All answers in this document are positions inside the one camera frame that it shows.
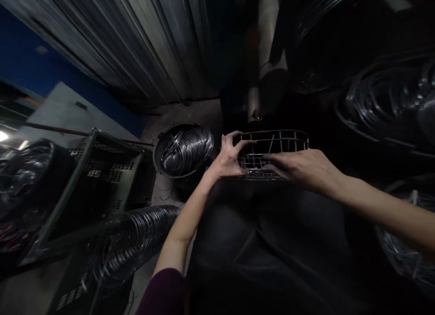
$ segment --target pipe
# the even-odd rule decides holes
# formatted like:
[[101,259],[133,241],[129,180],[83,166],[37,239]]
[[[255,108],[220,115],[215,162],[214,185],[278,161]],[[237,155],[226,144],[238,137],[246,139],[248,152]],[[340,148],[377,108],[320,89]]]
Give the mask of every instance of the pipe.
[[[33,123],[33,122],[26,122],[26,121],[21,121],[21,120],[10,119],[10,118],[6,118],[6,117],[0,117],[0,121],[1,122],[12,122],[12,123],[15,123],[17,125],[21,125],[21,126],[25,126],[25,127],[32,127],[32,128],[42,129],[42,130],[47,130],[47,131],[55,131],[55,132],[60,132],[63,134],[71,134],[71,135],[78,135],[78,136],[89,136],[90,135],[89,133],[85,133],[83,131],[74,131],[71,129],[46,126],[46,125],[41,125],[41,124],[37,124],[37,123]],[[130,144],[154,146],[154,144],[144,143],[141,141],[130,141],[130,140],[124,140],[124,139],[120,139],[120,140],[125,142],[125,143],[130,143]]]

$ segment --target metal wire basket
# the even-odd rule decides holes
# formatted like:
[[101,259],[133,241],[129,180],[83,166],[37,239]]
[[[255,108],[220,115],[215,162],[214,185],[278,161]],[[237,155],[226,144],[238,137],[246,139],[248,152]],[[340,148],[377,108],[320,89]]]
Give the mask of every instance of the metal wire basket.
[[263,170],[263,167],[270,163],[263,156],[309,148],[309,138],[306,133],[288,129],[243,133],[234,140],[234,144],[240,140],[257,141],[257,144],[246,146],[237,158],[242,169],[251,171],[251,174],[240,177],[244,180],[282,180],[279,175]]

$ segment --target blue wall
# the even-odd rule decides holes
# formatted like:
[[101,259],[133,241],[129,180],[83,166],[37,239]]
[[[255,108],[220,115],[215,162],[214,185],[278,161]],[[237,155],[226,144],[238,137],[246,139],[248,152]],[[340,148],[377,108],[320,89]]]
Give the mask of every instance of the blue wall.
[[[38,46],[48,52],[39,54],[35,50]],[[144,123],[140,116],[128,111],[1,5],[0,78],[43,97],[62,81],[133,135],[142,134]]]

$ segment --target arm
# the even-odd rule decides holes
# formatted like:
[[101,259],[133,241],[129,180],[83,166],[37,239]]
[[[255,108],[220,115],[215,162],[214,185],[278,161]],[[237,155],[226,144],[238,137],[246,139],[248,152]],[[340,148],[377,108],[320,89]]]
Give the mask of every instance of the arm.
[[300,182],[387,228],[435,262],[435,214],[341,173],[319,150],[265,155],[266,170]]
[[163,244],[153,276],[159,271],[170,267],[183,273],[190,241],[198,227],[208,194],[214,184],[223,177],[240,176],[249,173],[248,170],[240,168],[237,156],[245,145],[256,142],[240,141],[236,146],[233,146],[232,139],[239,134],[241,134],[240,131],[235,131],[226,136],[222,135],[221,152],[205,172],[199,185],[175,220]]

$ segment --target floor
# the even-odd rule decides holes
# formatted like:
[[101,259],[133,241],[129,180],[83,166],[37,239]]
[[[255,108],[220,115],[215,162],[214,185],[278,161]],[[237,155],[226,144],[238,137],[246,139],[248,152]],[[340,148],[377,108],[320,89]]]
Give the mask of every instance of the floor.
[[[182,104],[162,106],[157,110],[153,110],[153,112],[161,113],[162,116],[150,117],[148,119],[148,125],[145,127],[141,137],[142,141],[151,141],[161,132],[172,126],[174,122],[197,123],[208,127],[213,133],[215,137],[215,146],[211,157],[214,159],[218,155],[220,149],[220,137],[222,135],[222,113],[219,99],[193,102],[190,106]],[[171,179],[164,177],[162,174],[157,174],[152,197],[153,206],[170,204],[182,207],[185,200],[186,196],[182,196],[177,192]],[[189,263],[190,250],[193,241],[189,248],[185,269],[187,269]],[[130,301],[127,305],[124,315],[134,314],[139,307],[140,300],[142,299],[145,289],[151,279],[158,256],[159,255],[155,255],[136,272],[131,288],[132,292],[130,294],[130,300],[133,299],[133,301],[132,304]]]

